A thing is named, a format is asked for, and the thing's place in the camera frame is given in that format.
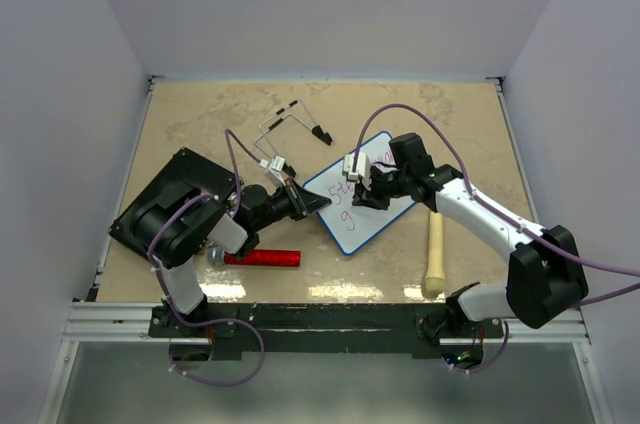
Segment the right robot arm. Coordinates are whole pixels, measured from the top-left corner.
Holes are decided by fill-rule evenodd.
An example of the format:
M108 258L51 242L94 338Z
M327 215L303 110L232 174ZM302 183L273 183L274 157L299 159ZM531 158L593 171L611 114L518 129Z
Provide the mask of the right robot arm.
M473 283L448 297L445 323L452 334L469 336L491 318L539 329L588 295L569 230L522 218L467 184L460 170L436 166L415 133L392 139L389 147L394 162L386 167L362 151L345 156L342 173L354 185L353 205L386 210L392 200L409 197L462 225L507 264L504 284Z

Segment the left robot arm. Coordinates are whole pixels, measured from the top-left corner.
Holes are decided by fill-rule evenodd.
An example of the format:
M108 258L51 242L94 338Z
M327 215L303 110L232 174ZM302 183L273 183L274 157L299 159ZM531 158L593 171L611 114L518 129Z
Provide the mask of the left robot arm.
M194 256L206 243L245 257L259 243L259 232L285 218L302 220L332 200L287 179L273 193L261 185L242 189L238 207L225 209L216 196L186 182L154 194L141 194L127 208L133 241L147 255L167 300L171 322L185 336L200 334L207 324Z

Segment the blue framed whiteboard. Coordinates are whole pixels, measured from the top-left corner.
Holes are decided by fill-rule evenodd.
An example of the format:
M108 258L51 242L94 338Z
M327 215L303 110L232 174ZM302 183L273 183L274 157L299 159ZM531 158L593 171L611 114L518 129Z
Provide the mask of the blue framed whiteboard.
M354 184L342 175L343 158L312 176L303 188L331 199L318 212L319 218L340 251L352 256L368 242L407 213L415 202L410 197L393 199L387 210L352 205Z

